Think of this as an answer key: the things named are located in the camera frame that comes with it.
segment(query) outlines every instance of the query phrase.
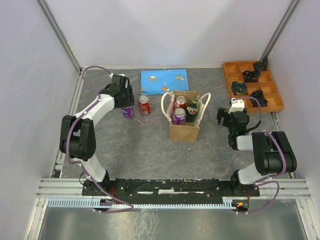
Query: green bottle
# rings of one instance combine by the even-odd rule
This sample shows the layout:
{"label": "green bottle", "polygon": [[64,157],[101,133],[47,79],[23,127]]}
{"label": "green bottle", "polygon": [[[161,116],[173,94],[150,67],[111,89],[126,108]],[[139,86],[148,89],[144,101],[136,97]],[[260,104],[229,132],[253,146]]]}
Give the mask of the green bottle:
{"label": "green bottle", "polygon": [[196,120],[199,113],[198,98],[193,98],[192,103],[186,108],[186,122],[192,123]]}

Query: blue mat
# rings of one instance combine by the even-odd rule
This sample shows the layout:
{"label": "blue mat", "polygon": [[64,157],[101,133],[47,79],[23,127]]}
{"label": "blue mat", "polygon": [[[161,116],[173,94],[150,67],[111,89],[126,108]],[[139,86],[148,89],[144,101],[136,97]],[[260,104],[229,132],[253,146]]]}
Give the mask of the blue mat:
{"label": "blue mat", "polygon": [[186,69],[141,71],[142,95],[158,95],[173,90],[189,90]]}

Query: purple soda can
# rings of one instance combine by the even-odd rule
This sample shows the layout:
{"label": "purple soda can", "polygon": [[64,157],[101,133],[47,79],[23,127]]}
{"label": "purple soda can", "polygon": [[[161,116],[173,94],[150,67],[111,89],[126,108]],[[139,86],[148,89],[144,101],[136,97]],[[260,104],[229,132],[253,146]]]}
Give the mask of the purple soda can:
{"label": "purple soda can", "polygon": [[128,107],[121,107],[123,116],[126,119],[130,119],[135,115],[135,110],[133,106],[128,106]]}
{"label": "purple soda can", "polygon": [[177,108],[173,113],[173,124],[174,125],[185,125],[186,124],[186,111],[183,108]]}

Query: beige bag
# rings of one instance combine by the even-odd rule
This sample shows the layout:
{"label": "beige bag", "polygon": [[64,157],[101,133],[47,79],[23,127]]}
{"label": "beige bag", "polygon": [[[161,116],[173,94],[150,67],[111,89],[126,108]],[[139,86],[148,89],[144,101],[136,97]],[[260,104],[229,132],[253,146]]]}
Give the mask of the beige bag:
{"label": "beige bag", "polygon": [[[171,101],[165,112],[164,99],[168,95],[171,97]],[[199,113],[194,122],[187,122],[186,125],[173,125],[171,118],[174,112],[175,96],[180,96],[180,95],[183,95],[186,97],[188,104],[191,103],[193,98],[198,98]],[[206,103],[203,104],[202,102],[203,98],[205,98],[206,96],[208,98],[206,100]],[[200,129],[199,124],[202,120],[202,117],[204,116],[204,113],[210,101],[210,98],[211,98],[211,94],[209,92],[204,94],[202,97],[200,97],[198,91],[173,91],[173,93],[166,92],[165,94],[163,94],[161,99],[161,109],[163,114],[165,115],[165,117],[168,119],[170,123],[170,140],[180,141],[180,142],[197,141],[197,137]]]}

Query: metal corner post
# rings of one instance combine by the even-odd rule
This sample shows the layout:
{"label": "metal corner post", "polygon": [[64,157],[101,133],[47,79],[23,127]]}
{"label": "metal corner post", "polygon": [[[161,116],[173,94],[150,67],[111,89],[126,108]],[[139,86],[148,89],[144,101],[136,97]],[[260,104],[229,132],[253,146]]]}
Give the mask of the metal corner post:
{"label": "metal corner post", "polygon": [[49,22],[54,34],[56,35],[57,39],[59,40],[59,42],[60,42],[61,46],[63,47],[64,51],[66,52],[67,56],[71,60],[73,67],[75,68],[75,70],[78,73],[80,73],[81,67],[80,67],[76,57],[74,56],[64,33],[59,28],[57,21],[53,15],[52,11],[49,8],[48,3],[46,2],[46,0],[36,0],[36,2],[38,3],[40,9],[42,10],[45,18]]}
{"label": "metal corner post", "polygon": [[274,46],[277,43],[277,40],[281,36],[282,32],[285,30],[290,18],[292,17],[293,13],[295,12],[300,1],[301,0],[292,0],[289,7],[285,11],[282,19],[280,20],[278,26],[276,27],[271,39],[269,40],[268,45],[264,49],[264,51],[260,57],[260,60],[262,60],[264,57],[268,57],[270,55],[271,51],[273,50]]}

